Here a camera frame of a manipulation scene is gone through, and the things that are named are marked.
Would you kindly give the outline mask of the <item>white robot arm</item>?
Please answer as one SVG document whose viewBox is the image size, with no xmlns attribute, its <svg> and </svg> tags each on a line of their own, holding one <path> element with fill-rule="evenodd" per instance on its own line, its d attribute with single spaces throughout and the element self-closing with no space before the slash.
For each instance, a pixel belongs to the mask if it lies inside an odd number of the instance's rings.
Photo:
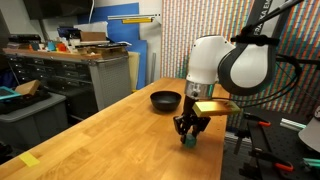
<svg viewBox="0 0 320 180">
<path fill-rule="evenodd" d="M 304 0 L 255 0 L 246 26 L 226 40 L 207 35 L 194 41 L 189 58 L 183 113 L 173 118 L 181 143 L 194 146 L 211 117 L 199 104 L 214 102 L 214 86 L 220 84 L 238 96 L 263 91 L 275 73 L 277 46 L 293 6 Z"/>
</svg>

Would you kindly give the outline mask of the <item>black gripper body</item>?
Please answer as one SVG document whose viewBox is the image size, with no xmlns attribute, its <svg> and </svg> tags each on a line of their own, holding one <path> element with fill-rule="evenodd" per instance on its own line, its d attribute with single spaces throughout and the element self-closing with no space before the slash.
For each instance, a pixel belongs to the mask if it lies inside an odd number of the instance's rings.
<svg viewBox="0 0 320 180">
<path fill-rule="evenodd" d="M 195 99 L 192 99 L 188 96 L 185 97 L 182 116 L 184 116 L 184 125 L 187 132 L 189 131 L 190 127 L 192 127 L 193 119 L 198 117 L 192 109 L 195 103 Z"/>
</svg>

